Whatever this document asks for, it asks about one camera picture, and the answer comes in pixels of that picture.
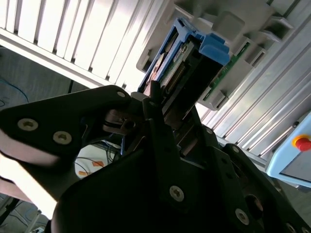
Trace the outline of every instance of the metal bar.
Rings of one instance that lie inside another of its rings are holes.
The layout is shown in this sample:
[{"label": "metal bar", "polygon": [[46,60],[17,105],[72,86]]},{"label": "metal bar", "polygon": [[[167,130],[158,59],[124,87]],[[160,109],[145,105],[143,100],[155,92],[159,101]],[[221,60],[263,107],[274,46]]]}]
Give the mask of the metal bar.
[{"label": "metal bar", "polygon": [[25,233],[31,233],[31,232],[32,232],[33,227],[34,227],[35,224],[37,223],[37,221],[38,221],[40,215],[41,215],[41,211],[38,210],[37,213],[36,213],[36,215],[35,215],[35,217],[32,219],[31,223],[29,223],[29,225],[28,225],[28,227],[27,227]]},{"label": "metal bar", "polygon": [[33,43],[37,28],[41,0],[23,0],[18,36]]},{"label": "metal bar", "polygon": [[81,31],[75,64],[88,70],[106,25],[113,0],[95,0]]},{"label": "metal bar", "polygon": [[52,52],[61,21],[65,0],[46,0],[40,24],[38,46]]}]

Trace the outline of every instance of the floor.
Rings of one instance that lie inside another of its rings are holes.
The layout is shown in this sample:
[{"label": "floor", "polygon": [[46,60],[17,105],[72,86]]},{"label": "floor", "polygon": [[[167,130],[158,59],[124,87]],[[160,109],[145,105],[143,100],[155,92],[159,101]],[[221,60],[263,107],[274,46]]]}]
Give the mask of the floor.
[{"label": "floor", "polygon": [[279,184],[293,208],[311,227],[311,192],[304,193],[298,191],[294,187],[283,182],[279,182]]}]

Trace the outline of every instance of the cable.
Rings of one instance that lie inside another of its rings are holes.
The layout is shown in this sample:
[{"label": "cable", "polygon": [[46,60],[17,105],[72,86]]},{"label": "cable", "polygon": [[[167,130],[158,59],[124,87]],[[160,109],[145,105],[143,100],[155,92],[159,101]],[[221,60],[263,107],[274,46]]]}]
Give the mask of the cable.
[{"label": "cable", "polygon": [[15,215],[9,215],[9,216],[11,216],[11,217],[15,217],[16,219],[18,219],[25,227],[28,227],[28,224],[26,224],[26,223],[23,223],[23,221],[22,220],[20,220],[19,219],[19,217],[17,217],[17,216],[15,216]]},{"label": "cable", "polygon": [[89,174],[89,172],[87,172],[86,169],[85,169],[84,167],[82,167],[80,164],[78,164],[78,163],[76,163],[76,162],[74,162],[74,163],[75,163],[76,165],[80,166],[80,167],[86,172],[87,175]]},{"label": "cable", "polygon": [[73,80],[70,81],[69,89],[68,89],[68,94],[72,92],[72,86],[73,86]]},{"label": "cable", "polygon": [[103,167],[103,165],[101,165],[100,163],[92,160],[92,159],[89,159],[89,158],[86,158],[86,157],[77,157],[77,159],[87,159],[87,160],[90,160],[90,161],[93,161],[94,163],[98,164],[99,166]]},{"label": "cable", "polygon": [[12,88],[16,89],[17,91],[19,91],[25,97],[27,103],[29,103],[29,99],[28,99],[27,95],[21,89],[19,89],[17,86],[9,83],[8,81],[6,81],[4,79],[0,79],[0,83],[4,83],[6,85],[9,85],[10,87],[12,87]]}]

